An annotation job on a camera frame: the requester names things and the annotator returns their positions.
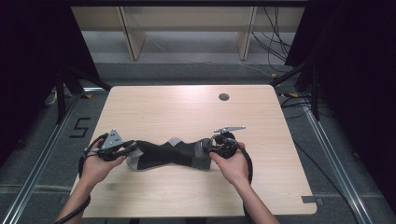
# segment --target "forearm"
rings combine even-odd
[[[247,181],[233,185],[256,224],[279,223]]]
[[[82,179],[79,180],[78,184],[76,185],[75,190],[73,193],[70,195],[70,198],[67,200],[66,205],[64,206],[64,209],[61,211],[59,216],[56,218],[56,220],[59,220],[67,215],[69,215],[71,212],[75,211],[78,209],[80,206],[82,206],[85,201],[87,201],[88,197],[91,194],[91,191],[93,190],[92,185],[87,184],[85,181]],[[72,219],[70,219],[66,223],[74,224],[74,223],[80,223],[82,219],[82,214],[83,212],[79,213]]]

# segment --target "circular hole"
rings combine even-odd
[[[230,99],[230,96],[227,93],[222,93],[219,95],[219,99],[222,101],[228,101]]]

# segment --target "person's left hand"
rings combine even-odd
[[[98,147],[102,141],[103,139],[100,139],[92,147]],[[121,156],[114,161],[102,161],[95,154],[96,152],[88,153],[80,179],[80,181],[86,181],[92,187],[103,181],[114,167],[120,165],[126,159],[125,156]]]

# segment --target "table surface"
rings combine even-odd
[[[228,101],[219,95],[227,93]],[[116,129],[123,140],[161,145],[172,137],[190,143],[217,128],[246,144],[252,187],[275,215],[314,214],[312,196],[273,87],[268,85],[114,87],[92,140]],[[126,162],[93,190],[84,217],[234,217],[242,201],[212,162],[209,171],[168,164],[133,172]]]

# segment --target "gray floor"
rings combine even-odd
[[[255,40],[251,41],[247,60],[240,61],[232,33],[148,33],[139,60],[134,62],[129,58],[123,33],[85,32],[84,36],[102,80],[110,85],[266,84],[271,80],[271,74],[281,74],[276,70],[290,69],[273,55],[268,56]],[[293,34],[283,34],[282,37],[291,43]],[[295,78],[283,83],[276,91],[293,92],[294,81]],[[106,92],[96,92],[78,100],[19,223],[51,223],[62,209],[76,178],[80,151],[89,144],[106,97]],[[287,98],[279,96],[278,99],[282,103]],[[289,101],[290,104],[298,102],[299,99]],[[284,108],[283,112],[292,137],[339,187],[304,109],[291,106]],[[27,146],[15,149],[1,168],[0,219],[4,218],[45,147],[56,116],[56,105],[43,109],[24,137]],[[353,148],[325,104],[320,104],[320,117],[320,123],[373,223],[396,223],[396,217],[363,164],[352,155]],[[71,138],[71,135],[82,134],[82,130],[75,130],[79,118],[89,118],[80,123],[89,129],[84,137]],[[298,152],[310,187],[321,203],[312,216],[278,216],[279,220],[282,223],[354,223],[346,202],[312,161],[300,150]],[[87,218],[83,223],[128,223],[128,219]],[[185,221],[183,218],[146,218],[141,223],[181,224]],[[244,219],[210,218],[208,223],[244,223]]]

